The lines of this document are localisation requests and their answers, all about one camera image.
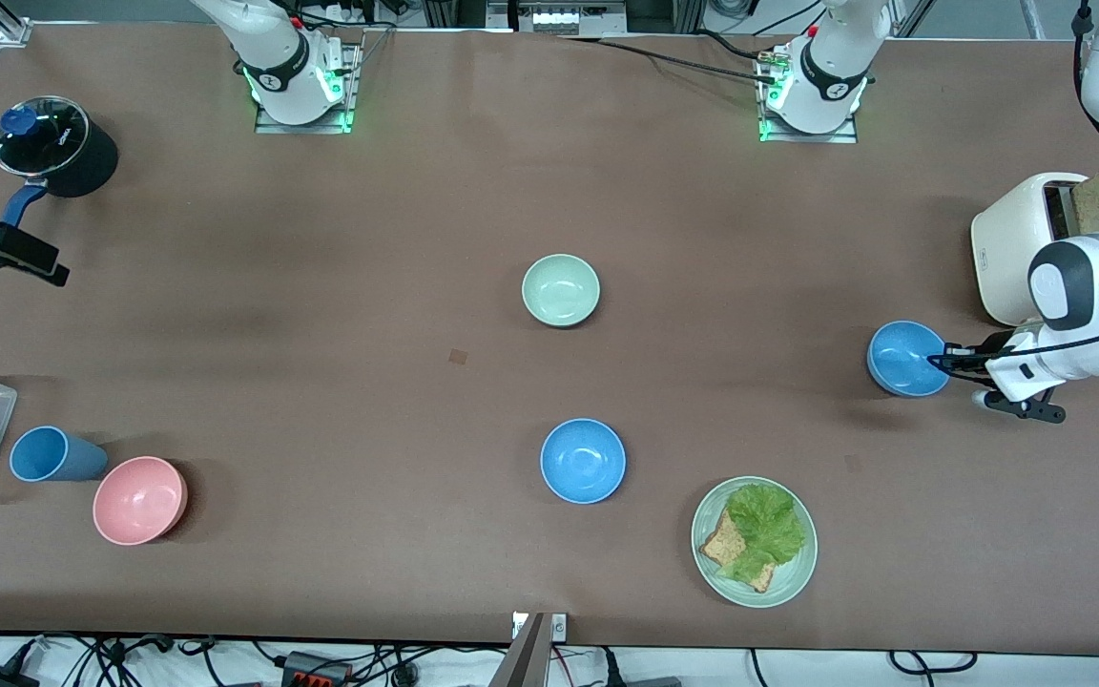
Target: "black pot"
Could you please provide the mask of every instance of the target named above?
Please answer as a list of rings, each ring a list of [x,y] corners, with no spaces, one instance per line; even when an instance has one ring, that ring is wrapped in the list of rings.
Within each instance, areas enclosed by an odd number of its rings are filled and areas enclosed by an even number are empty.
[[[104,186],[118,168],[118,144],[78,103],[44,96],[0,118],[0,168],[63,199]]]

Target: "blue lid knob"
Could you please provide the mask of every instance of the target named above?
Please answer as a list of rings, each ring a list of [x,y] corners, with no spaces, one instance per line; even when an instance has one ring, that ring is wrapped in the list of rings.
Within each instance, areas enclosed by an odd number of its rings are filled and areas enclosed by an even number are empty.
[[[8,110],[0,118],[0,126],[11,135],[31,134],[36,129],[36,110],[27,108],[27,106]]]

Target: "toast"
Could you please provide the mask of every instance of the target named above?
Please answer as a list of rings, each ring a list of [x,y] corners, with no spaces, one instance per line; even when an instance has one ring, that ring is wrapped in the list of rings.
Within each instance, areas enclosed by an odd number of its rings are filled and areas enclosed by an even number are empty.
[[[728,514],[728,509],[723,509],[720,521],[714,525],[714,532],[707,536],[706,542],[698,551],[703,556],[720,564],[720,567],[736,561],[737,557],[741,557],[741,553],[745,553],[745,539],[741,535],[741,531],[736,530],[736,523]],[[748,584],[758,595],[764,595],[770,588],[773,577],[775,577],[775,564],[769,562],[755,579],[741,579],[741,583]]]
[[[741,553],[745,553],[745,539],[741,535],[741,531],[736,530],[736,523],[728,514],[728,509],[723,509],[719,524],[714,525],[714,532],[707,536],[698,551],[720,564],[720,567],[736,561],[741,557]]]

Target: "blue bowl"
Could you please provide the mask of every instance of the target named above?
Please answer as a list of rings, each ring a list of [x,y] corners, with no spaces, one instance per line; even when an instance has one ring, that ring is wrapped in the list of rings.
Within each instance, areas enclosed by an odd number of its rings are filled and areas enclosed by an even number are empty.
[[[943,339],[928,326],[889,322],[872,335],[867,369],[890,395],[931,396],[947,384],[947,375],[929,364],[928,356],[943,352]]]
[[[541,477],[564,501],[602,501],[625,477],[625,447],[610,425],[570,419],[555,426],[541,446]]]

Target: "blue cup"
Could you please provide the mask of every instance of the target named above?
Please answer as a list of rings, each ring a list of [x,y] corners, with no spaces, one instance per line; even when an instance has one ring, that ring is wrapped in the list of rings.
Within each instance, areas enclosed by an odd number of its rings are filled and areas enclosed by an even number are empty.
[[[56,426],[35,426],[11,448],[11,473],[23,481],[96,479],[107,466],[104,448]]]

